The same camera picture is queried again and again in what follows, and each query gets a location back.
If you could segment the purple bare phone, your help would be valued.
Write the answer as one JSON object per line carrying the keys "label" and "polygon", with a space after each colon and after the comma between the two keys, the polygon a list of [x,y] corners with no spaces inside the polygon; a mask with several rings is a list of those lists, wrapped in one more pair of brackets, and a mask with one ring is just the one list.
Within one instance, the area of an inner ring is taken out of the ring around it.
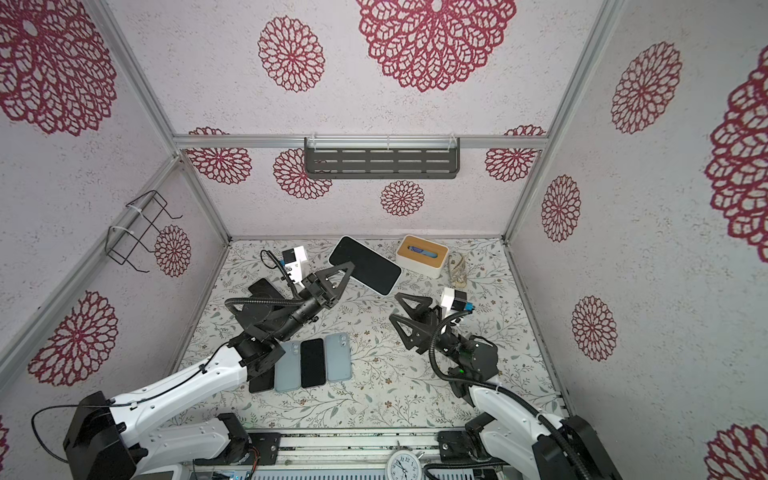
{"label": "purple bare phone", "polygon": [[300,382],[302,388],[324,385],[326,377],[325,344],[321,338],[300,344]]}

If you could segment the light blue phone case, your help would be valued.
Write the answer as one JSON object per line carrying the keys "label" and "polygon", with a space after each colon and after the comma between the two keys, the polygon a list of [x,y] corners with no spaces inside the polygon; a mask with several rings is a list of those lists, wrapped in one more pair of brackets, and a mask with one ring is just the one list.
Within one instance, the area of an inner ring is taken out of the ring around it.
{"label": "light blue phone case", "polygon": [[284,355],[275,364],[274,390],[291,392],[301,387],[301,352],[299,342],[281,344]]}

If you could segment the black bare phone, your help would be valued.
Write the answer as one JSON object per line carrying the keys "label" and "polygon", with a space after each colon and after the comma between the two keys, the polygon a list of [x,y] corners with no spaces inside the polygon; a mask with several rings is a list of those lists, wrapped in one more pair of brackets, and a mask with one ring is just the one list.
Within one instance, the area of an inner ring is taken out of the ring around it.
{"label": "black bare phone", "polygon": [[250,393],[260,393],[265,391],[271,391],[275,385],[275,369],[271,368],[268,371],[253,377],[249,380],[248,390]]}

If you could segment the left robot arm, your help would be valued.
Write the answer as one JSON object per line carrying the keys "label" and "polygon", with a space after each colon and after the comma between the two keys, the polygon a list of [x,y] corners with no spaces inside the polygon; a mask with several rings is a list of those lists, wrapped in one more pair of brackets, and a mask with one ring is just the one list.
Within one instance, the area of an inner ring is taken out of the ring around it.
{"label": "left robot arm", "polygon": [[75,479],[132,479],[184,463],[233,464],[246,458],[251,437],[233,413],[177,427],[166,421],[222,391],[271,371],[283,342],[333,308],[355,266],[345,262],[307,275],[285,298],[234,297],[226,308],[242,327],[210,356],[153,384],[108,398],[97,391],[74,405],[61,461]]}

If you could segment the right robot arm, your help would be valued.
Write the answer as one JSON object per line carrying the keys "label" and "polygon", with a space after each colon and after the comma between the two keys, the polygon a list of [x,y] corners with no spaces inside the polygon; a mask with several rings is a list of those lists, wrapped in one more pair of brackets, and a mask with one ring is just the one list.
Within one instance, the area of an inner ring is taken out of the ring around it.
{"label": "right robot arm", "polygon": [[474,312],[468,302],[442,306],[407,293],[395,299],[404,312],[391,314],[389,320],[405,348],[426,355],[435,376],[479,412],[462,430],[438,433],[440,459],[424,466],[427,478],[435,478],[439,470],[509,467],[521,479],[621,480],[585,419],[546,413],[501,385],[497,345],[456,330]]}

